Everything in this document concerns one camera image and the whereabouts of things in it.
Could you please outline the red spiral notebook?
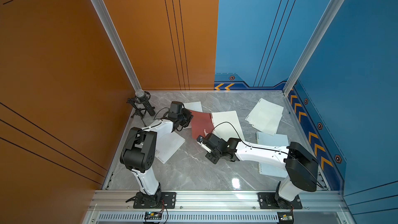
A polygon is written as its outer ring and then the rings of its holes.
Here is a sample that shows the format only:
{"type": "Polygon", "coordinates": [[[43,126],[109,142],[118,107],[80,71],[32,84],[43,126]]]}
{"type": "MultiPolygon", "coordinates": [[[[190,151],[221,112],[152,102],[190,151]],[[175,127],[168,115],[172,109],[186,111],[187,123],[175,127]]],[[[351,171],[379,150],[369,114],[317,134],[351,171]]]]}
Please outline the red spiral notebook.
{"type": "Polygon", "coordinates": [[[229,138],[244,140],[244,134],[236,111],[202,113],[192,111],[192,138],[196,140],[200,135],[205,137],[213,133],[217,137],[228,141],[229,138]]]}

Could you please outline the white spiral notebook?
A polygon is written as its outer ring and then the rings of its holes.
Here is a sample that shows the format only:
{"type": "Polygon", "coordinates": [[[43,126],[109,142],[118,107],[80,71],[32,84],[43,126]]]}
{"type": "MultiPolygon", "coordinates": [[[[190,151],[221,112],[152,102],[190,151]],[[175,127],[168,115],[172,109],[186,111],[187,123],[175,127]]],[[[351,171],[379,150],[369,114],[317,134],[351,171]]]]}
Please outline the white spiral notebook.
{"type": "Polygon", "coordinates": [[[156,143],[155,157],[166,164],[186,140],[176,132],[161,137],[156,143]]]}
{"type": "MultiPolygon", "coordinates": [[[[279,147],[288,146],[288,137],[284,134],[270,135],[264,132],[257,132],[257,143],[259,145],[279,147]]],[[[276,162],[259,162],[259,173],[261,175],[285,178],[288,173],[285,166],[276,160],[276,162]]]]}

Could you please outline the black microphone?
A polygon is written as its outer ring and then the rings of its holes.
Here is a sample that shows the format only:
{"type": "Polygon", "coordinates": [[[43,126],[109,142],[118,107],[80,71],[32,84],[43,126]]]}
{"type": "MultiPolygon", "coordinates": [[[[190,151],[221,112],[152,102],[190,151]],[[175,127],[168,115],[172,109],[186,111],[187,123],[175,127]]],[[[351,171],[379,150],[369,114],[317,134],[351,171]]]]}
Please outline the black microphone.
{"type": "Polygon", "coordinates": [[[130,116],[130,118],[133,119],[135,116],[139,116],[145,127],[147,126],[144,122],[145,115],[147,113],[150,116],[155,115],[155,111],[154,111],[155,107],[153,107],[150,104],[150,102],[149,102],[150,98],[151,98],[151,95],[148,91],[139,89],[135,92],[135,97],[128,98],[127,102],[126,102],[127,104],[131,105],[134,109],[134,112],[130,116]]]}

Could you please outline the torn white page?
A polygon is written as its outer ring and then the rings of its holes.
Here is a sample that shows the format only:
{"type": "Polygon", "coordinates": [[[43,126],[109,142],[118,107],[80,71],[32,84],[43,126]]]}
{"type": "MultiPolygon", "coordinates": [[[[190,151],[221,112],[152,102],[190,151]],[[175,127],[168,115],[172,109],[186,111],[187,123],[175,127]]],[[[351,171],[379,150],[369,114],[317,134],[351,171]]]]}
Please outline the torn white page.
{"type": "Polygon", "coordinates": [[[282,119],[283,111],[284,108],[282,106],[260,98],[245,120],[255,129],[269,135],[275,135],[282,119]]]}

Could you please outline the torn lined page from red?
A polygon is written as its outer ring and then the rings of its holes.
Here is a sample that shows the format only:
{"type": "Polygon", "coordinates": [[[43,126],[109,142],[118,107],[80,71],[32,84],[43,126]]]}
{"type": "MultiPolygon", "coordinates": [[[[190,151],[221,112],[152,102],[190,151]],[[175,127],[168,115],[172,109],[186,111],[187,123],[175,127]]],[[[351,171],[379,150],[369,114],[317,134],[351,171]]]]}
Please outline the torn lined page from red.
{"type": "Polygon", "coordinates": [[[204,138],[203,136],[201,136],[201,135],[198,136],[197,142],[199,143],[199,145],[200,145],[203,149],[205,149],[208,153],[211,153],[211,149],[205,145],[205,143],[204,143],[205,141],[206,141],[206,140],[205,140],[205,138],[204,138]]]}

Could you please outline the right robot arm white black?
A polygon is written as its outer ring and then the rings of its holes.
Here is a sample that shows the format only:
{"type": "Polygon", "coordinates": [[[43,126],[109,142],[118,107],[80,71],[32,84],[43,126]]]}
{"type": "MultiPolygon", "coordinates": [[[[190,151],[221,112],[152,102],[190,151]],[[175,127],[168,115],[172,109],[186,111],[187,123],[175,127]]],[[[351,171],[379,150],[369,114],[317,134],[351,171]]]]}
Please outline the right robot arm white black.
{"type": "Polygon", "coordinates": [[[254,161],[266,163],[288,173],[280,181],[274,195],[279,205],[291,203],[301,192],[315,192],[318,187],[318,162],[301,144],[292,142],[288,146],[265,146],[245,142],[237,138],[228,141],[211,134],[203,143],[207,146],[206,158],[213,164],[220,159],[230,162],[254,161]]]}

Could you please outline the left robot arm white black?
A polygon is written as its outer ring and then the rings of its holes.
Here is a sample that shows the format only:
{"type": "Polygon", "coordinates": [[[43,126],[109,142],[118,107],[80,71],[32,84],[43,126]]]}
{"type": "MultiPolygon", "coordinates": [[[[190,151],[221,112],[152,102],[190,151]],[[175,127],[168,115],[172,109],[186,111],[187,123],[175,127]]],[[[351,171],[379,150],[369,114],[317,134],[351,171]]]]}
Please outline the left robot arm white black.
{"type": "Polygon", "coordinates": [[[157,140],[178,128],[187,127],[192,118],[192,113],[183,108],[181,111],[171,112],[161,119],[154,120],[148,127],[133,127],[129,130],[120,154],[120,163],[137,179],[140,186],[137,197],[155,202],[160,200],[161,185],[152,169],[157,140]]]}

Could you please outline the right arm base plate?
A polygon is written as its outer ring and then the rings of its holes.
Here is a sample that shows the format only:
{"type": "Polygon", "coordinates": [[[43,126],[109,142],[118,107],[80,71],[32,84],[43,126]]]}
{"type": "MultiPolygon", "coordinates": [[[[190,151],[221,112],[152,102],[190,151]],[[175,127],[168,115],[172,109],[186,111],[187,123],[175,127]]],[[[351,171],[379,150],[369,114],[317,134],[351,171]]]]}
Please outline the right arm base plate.
{"type": "Polygon", "coordinates": [[[276,197],[272,192],[257,193],[260,209],[302,209],[303,205],[299,195],[293,201],[289,202],[283,198],[276,197]]]}

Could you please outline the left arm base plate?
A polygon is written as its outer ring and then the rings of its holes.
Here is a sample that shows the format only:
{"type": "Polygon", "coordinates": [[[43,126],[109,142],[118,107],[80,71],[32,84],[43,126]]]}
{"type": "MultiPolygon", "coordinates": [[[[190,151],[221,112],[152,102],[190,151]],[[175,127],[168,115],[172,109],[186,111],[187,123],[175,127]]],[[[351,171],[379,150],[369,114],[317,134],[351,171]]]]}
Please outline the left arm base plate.
{"type": "Polygon", "coordinates": [[[162,208],[174,209],[176,203],[176,192],[158,192],[150,196],[142,192],[138,192],[134,197],[133,208],[135,209],[150,209],[162,208]]]}

